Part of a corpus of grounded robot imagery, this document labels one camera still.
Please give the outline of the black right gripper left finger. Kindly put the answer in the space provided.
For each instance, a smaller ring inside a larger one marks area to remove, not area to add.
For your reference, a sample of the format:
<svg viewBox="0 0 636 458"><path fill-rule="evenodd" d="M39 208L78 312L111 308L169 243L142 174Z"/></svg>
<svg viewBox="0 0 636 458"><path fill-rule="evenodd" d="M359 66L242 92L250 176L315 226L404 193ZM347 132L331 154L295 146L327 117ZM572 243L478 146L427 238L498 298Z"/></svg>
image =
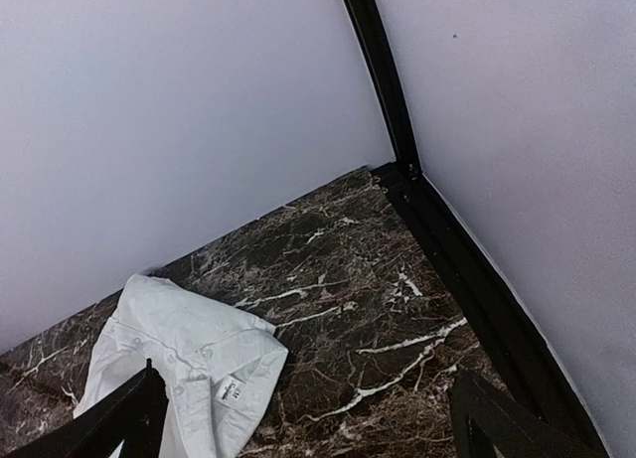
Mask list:
<svg viewBox="0 0 636 458"><path fill-rule="evenodd" d="M8 455L32 457L157 457L166 418L166 385L145 367L76 419Z"/></svg>

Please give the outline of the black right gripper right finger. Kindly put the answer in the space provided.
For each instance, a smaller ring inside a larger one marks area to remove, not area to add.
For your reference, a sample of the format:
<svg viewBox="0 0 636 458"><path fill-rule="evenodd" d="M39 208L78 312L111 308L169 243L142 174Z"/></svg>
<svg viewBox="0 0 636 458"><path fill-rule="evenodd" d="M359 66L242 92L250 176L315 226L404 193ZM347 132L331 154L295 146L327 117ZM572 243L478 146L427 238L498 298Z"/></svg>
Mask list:
<svg viewBox="0 0 636 458"><path fill-rule="evenodd" d="M459 457L592 457L594 451L546 425L472 372L456 378L450 394Z"/></svg>

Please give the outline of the white button shirt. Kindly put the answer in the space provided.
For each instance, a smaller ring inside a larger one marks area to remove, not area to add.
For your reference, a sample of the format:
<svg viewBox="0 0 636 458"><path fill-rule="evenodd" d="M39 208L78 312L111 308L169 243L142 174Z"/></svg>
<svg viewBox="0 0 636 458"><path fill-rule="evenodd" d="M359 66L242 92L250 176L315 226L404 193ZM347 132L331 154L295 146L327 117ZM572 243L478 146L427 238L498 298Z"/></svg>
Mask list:
<svg viewBox="0 0 636 458"><path fill-rule="evenodd" d="M169 399L163 457L236 457L272 399L288 351L272 324L180 288L132 275L92 348L73 415L152 364Z"/></svg>

